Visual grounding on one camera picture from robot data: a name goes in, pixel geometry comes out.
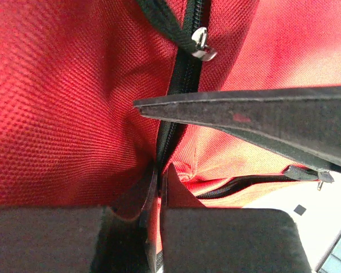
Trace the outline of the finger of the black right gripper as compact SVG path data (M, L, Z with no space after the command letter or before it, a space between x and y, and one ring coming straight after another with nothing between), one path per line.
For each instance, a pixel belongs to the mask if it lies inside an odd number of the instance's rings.
M312 169L341 172L341 86L137 100L147 118L220 130Z

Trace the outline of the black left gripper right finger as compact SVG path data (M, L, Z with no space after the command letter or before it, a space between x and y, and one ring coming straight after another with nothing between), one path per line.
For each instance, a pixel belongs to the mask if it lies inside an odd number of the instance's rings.
M164 267L182 267L193 248L192 228L206 207L180 181L171 164L162 178L160 235Z

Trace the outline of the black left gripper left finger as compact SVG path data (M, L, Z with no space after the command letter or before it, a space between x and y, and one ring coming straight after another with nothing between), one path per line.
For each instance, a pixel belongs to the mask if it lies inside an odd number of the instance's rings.
M104 207L91 272L156 272L157 169Z

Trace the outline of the red student backpack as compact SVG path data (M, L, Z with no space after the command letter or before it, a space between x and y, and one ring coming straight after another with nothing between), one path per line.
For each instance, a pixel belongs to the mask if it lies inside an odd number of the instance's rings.
M195 195L296 160L218 130L166 129L134 100L175 92L341 85L341 1L168 1L203 63L137 1L0 1L0 208L107 206L148 165Z

